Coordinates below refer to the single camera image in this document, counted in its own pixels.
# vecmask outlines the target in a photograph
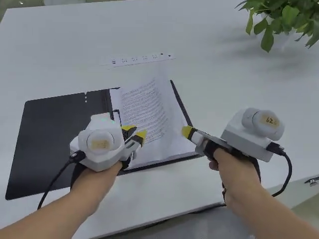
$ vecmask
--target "black folder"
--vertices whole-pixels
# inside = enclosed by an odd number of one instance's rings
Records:
[[[192,126],[176,87],[173,81],[170,82],[186,122]],[[107,112],[114,118],[109,89],[27,101],[5,198],[12,200],[44,193],[52,178],[68,160],[71,140],[86,128],[92,115]],[[198,155],[121,171],[119,175],[196,157]],[[73,169],[74,165],[70,165],[51,190],[69,187]]]

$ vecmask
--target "white table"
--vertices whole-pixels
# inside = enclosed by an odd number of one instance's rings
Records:
[[[236,0],[136,0],[9,9],[0,24],[0,228],[36,209],[41,195],[6,201],[24,102],[123,85],[132,68],[109,70],[105,59],[173,52],[169,69],[193,124],[220,135],[239,109],[271,109],[286,122],[280,144],[292,159],[289,207],[319,187],[318,46],[293,42],[267,54],[245,31]],[[261,164],[263,185],[278,187],[284,158]],[[218,173],[205,158],[118,177],[76,239],[114,234],[222,201]],[[46,202],[69,189],[49,193]]]

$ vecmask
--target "paper sheet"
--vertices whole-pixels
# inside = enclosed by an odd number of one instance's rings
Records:
[[[163,97],[156,80],[136,89],[121,91],[121,119],[126,125],[134,124],[140,131],[147,130],[145,145],[158,140],[168,131],[168,118],[163,106]]]
[[[119,91],[120,100],[115,102],[120,101],[122,124],[147,130],[145,144],[130,168],[177,159],[184,154],[195,155],[194,144],[181,135],[181,128],[187,123],[167,78],[158,75],[144,84],[122,87]]]

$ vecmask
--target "white power strip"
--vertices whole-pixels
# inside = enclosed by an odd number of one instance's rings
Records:
[[[175,59],[173,54],[167,53],[153,53],[139,57],[118,57],[113,58],[111,63],[109,63],[110,67],[118,67],[118,66],[129,66],[143,63],[150,63],[156,61],[166,61]]]

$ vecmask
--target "wrist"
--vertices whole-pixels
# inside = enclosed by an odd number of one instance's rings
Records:
[[[267,201],[273,200],[273,197],[261,185],[230,192],[229,198],[230,202],[227,202],[227,206],[242,218],[250,216],[257,208],[265,205]]]

